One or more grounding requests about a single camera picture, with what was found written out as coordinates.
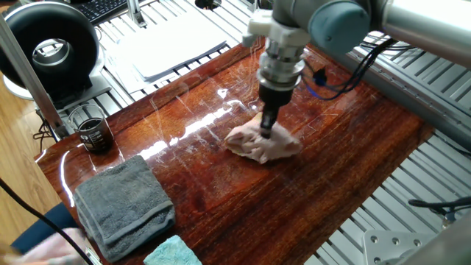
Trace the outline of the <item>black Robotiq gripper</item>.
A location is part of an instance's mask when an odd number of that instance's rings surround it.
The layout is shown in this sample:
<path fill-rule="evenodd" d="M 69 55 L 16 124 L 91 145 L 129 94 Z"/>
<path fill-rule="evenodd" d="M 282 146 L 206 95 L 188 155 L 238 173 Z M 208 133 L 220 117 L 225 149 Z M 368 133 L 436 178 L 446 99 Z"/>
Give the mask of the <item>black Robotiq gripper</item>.
<path fill-rule="evenodd" d="M 287 105 L 291 101 L 293 90 L 276 91 L 260 85 L 258 93 L 260 100 L 265 104 L 261 116 L 261 136 L 265 139 L 270 139 L 271 131 L 273 131 L 273 127 L 277 122 L 278 108 Z"/>

